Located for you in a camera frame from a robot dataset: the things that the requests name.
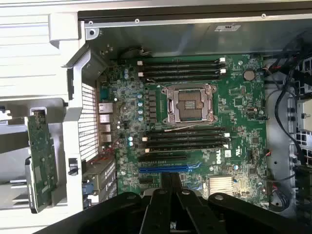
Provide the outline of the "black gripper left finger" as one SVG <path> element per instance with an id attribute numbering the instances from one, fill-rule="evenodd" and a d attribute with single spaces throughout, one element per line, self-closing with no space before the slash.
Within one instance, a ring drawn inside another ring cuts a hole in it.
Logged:
<path id="1" fill-rule="evenodd" d="M 125 192 L 74 214 L 40 234 L 168 234 L 170 232 L 171 173 L 160 177 L 151 195 Z"/>

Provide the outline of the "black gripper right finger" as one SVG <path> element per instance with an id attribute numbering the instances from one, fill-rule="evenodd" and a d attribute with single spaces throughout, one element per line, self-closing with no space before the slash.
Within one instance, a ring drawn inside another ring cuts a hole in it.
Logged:
<path id="1" fill-rule="evenodd" d="M 178 173 L 170 173 L 173 191 L 197 234 L 305 234 L 306 226 L 225 193 L 205 201 L 183 189 Z"/>

